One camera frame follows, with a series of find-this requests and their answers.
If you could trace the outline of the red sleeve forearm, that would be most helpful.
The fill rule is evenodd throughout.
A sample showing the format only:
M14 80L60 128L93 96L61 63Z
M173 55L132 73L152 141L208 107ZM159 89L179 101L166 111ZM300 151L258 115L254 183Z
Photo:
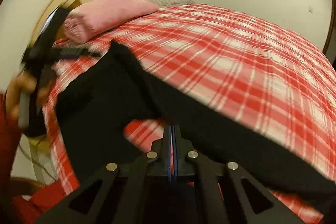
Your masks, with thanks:
M10 195L10 178L21 131L6 117L5 95L1 94L1 223L34 223L65 196L60 180L39 189L25 200Z

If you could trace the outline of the person left hand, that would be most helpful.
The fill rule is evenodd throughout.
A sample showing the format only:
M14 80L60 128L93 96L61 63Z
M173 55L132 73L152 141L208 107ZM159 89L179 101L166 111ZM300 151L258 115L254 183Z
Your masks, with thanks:
M50 79L48 84L39 89L37 94L37 106L42 107L48 100L51 89L55 84L56 79ZM18 120L19 117L19 98L21 92L32 93L37 85L37 80L30 75L28 72L24 71L19 75L15 76L6 91L6 114L14 121Z

